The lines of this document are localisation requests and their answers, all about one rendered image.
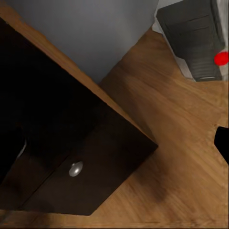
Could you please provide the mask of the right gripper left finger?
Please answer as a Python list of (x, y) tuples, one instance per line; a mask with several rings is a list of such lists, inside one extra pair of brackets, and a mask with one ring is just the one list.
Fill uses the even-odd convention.
[(0, 184), (25, 145), (20, 127), (0, 132)]

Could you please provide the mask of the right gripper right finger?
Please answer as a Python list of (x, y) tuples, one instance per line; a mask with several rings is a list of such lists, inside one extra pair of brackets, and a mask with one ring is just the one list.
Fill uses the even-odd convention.
[(229, 165), (229, 129), (218, 127), (214, 143)]

